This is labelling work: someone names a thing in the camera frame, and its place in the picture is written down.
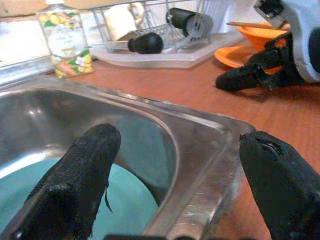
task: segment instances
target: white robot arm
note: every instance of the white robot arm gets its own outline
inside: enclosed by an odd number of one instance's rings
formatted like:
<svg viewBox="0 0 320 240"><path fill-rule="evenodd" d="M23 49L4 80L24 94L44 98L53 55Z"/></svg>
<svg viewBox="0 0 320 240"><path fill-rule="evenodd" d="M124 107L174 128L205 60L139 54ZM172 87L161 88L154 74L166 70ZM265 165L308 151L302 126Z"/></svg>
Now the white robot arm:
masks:
<svg viewBox="0 0 320 240"><path fill-rule="evenodd" d="M320 82L320 0L258 0L254 8L275 28L290 24L299 74Z"/></svg>

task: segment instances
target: kitchen counter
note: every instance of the kitchen counter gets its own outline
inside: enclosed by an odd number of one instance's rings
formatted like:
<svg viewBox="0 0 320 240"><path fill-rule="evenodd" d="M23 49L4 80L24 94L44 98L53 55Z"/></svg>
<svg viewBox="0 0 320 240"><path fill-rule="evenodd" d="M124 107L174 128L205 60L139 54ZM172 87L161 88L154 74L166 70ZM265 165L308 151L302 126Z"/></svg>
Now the kitchen counter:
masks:
<svg viewBox="0 0 320 240"><path fill-rule="evenodd" d="M215 79L230 68L214 57L190 69L127 68L99 60L93 66L93 73L72 80L245 121L294 146L320 173L320 85L226 92L215 88ZM270 239L245 176L214 236Z"/></svg>

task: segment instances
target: teal plate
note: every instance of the teal plate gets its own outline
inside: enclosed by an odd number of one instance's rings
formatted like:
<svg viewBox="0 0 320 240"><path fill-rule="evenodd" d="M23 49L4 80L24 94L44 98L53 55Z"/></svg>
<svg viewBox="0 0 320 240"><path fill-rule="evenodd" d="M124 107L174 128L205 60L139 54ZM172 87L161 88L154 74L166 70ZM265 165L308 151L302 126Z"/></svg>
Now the teal plate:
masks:
<svg viewBox="0 0 320 240"><path fill-rule="evenodd" d="M0 233L22 207L41 177L58 159L40 161L0 179ZM104 195L89 240L103 240L107 234L141 234L157 211L157 203L147 187L132 173L113 164L107 198Z"/></svg>

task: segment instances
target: plastic bottle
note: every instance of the plastic bottle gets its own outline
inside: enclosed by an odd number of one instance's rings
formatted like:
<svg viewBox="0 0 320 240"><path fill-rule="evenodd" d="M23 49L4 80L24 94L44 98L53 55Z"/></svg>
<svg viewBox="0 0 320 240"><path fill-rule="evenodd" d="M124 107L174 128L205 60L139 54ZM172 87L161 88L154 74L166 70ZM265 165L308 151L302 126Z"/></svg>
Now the plastic bottle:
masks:
<svg viewBox="0 0 320 240"><path fill-rule="evenodd" d="M37 12L56 75L60 79L93 71L88 43L77 9L64 0L46 0L48 7Z"/></svg>

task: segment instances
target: sink basin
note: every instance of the sink basin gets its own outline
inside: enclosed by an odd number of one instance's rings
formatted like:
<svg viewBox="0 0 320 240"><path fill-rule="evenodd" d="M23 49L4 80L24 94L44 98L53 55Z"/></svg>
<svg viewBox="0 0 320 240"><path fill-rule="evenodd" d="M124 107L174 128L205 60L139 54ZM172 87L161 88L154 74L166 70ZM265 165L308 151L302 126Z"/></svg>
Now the sink basin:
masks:
<svg viewBox="0 0 320 240"><path fill-rule="evenodd" d="M254 130L225 116L39 75L0 87L0 178L60 158L106 122L122 136L115 163L159 206L143 234L210 235L243 174L240 133Z"/></svg>

